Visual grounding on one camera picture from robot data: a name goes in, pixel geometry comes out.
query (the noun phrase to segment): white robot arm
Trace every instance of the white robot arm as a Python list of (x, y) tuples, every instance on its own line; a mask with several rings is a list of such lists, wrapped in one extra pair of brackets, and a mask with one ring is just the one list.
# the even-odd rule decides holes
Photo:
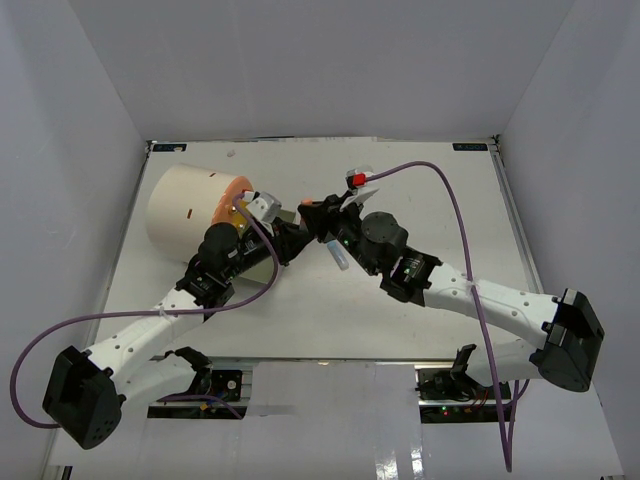
[[(270, 195), (246, 194), (248, 210), (266, 234), (278, 262), (288, 265), (314, 239), (336, 239), (368, 274), (380, 275), (380, 287), (398, 301), (476, 318), (472, 282), (464, 273), (409, 247), (408, 232), (392, 215), (374, 212), (360, 219), (362, 202), (377, 188), (355, 185), (358, 175), (362, 173), (350, 173), (350, 189), (343, 196), (300, 205), (301, 225), (277, 218), (280, 204)], [(192, 351), (191, 358), (149, 359), (206, 321), (211, 315), (207, 309), (224, 306), (233, 294), (231, 280), (268, 256), (253, 227), (240, 238), (229, 223), (211, 226), (184, 278), (154, 306), (157, 315), (138, 318), (84, 352), (69, 347), (58, 355), (44, 410), (88, 449), (102, 443), (117, 426), (123, 405), (150, 403), (187, 390), (208, 367), (206, 357)], [(542, 377), (572, 391), (589, 388), (604, 332), (584, 295), (567, 290), (556, 298), (485, 280), (474, 285), (487, 322), (520, 338), (494, 347), (500, 381)], [(202, 315), (193, 314), (198, 308)], [(440, 380), (444, 387), (442, 381), (434, 380), (427, 388), (442, 388), (446, 394), (469, 385), (490, 385), (486, 352), (475, 345), (461, 348), (453, 367), (441, 372)]]

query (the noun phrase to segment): red clip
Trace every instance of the red clip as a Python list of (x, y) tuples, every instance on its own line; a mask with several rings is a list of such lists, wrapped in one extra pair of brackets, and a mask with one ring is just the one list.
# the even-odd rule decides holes
[(354, 187), (363, 187), (367, 183), (367, 176), (364, 173), (356, 173), (352, 183)]

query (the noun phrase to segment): white backdrop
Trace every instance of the white backdrop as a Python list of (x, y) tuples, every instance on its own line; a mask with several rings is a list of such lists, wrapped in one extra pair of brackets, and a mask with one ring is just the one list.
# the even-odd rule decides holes
[(504, 134), (545, 288), (574, 284), (602, 320), (595, 384), (631, 479), (640, 478), (638, 85), (640, 3), (576, 2)]
[(573, 0), (70, 0), (147, 140), (501, 133)]
[[(13, 362), (42, 330), (105, 296), (144, 144), (66, 0), (0, 1), (0, 477), (39, 478), (50, 431), (9, 403)], [(66, 329), (20, 377), (40, 407)]]

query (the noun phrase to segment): white cylinder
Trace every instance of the white cylinder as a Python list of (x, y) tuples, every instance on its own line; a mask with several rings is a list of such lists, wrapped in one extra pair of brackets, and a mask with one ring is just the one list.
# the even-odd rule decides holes
[(253, 190), (245, 177), (183, 164), (171, 167), (147, 206), (151, 243), (170, 258), (188, 262), (214, 223), (232, 223), (239, 230), (246, 227), (231, 202), (243, 190)]

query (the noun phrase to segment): black label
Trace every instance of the black label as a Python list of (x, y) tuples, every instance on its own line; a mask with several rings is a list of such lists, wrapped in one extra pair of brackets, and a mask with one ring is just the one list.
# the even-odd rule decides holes
[(486, 152), (489, 150), (486, 143), (454, 143), (456, 152)]
[(184, 152), (186, 149), (186, 143), (156, 143), (153, 146), (154, 152)]

